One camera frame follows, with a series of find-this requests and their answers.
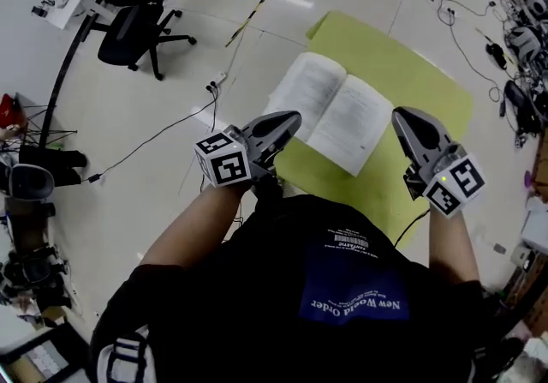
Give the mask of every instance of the marker cube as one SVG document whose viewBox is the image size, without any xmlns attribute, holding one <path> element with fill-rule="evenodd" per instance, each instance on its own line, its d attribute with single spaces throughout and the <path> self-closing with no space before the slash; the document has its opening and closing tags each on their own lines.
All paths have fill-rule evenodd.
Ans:
<svg viewBox="0 0 548 383">
<path fill-rule="evenodd" d="M 451 218 L 486 185 L 476 158 L 468 154 L 437 173 L 422 194 L 445 217 Z"/>
<path fill-rule="evenodd" d="M 246 148 L 224 132 L 196 142 L 194 151 L 200 169 L 214 187 L 251 179 Z"/>
</svg>

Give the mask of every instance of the book page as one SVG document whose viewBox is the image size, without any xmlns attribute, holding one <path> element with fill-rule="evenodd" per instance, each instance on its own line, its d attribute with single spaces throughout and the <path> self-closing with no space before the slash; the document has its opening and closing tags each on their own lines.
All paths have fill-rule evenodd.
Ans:
<svg viewBox="0 0 548 383">
<path fill-rule="evenodd" d="M 337 62 L 313 52 L 304 52 L 272 93 L 263 115 L 299 111 L 302 125 L 295 136 L 307 141 L 345 77 L 346 71 Z"/>
<path fill-rule="evenodd" d="M 388 99 L 363 80 L 349 75 L 307 144 L 358 176 L 386 130 L 392 109 Z"/>
</svg>

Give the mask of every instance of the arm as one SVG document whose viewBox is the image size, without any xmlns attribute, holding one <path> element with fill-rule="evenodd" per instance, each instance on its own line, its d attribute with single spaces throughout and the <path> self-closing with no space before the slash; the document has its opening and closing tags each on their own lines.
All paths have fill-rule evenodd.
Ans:
<svg viewBox="0 0 548 383">
<path fill-rule="evenodd" d="M 216 248 L 232 225 L 247 183 L 208 186 L 162 233 L 142 264 L 194 266 Z"/>
<path fill-rule="evenodd" d="M 452 284 L 480 280 L 462 212 L 445 218 L 430 207 L 430 268 Z"/>
</svg>

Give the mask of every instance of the black t-shirt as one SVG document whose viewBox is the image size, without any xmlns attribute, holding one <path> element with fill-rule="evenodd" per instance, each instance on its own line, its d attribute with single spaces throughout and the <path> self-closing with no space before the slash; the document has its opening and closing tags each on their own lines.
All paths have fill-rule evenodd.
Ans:
<svg viewBox="0 0 548 383">
<path fill-rule="evenodd" d="M 303 195 L 259 203 L 195 268 L 137 267 L 98 323 L 92 365 L 148 324 L 159 382 L 467 381 L 480 305 L 478 282 L 444 284 L 361 213 Z"/>
</svg>

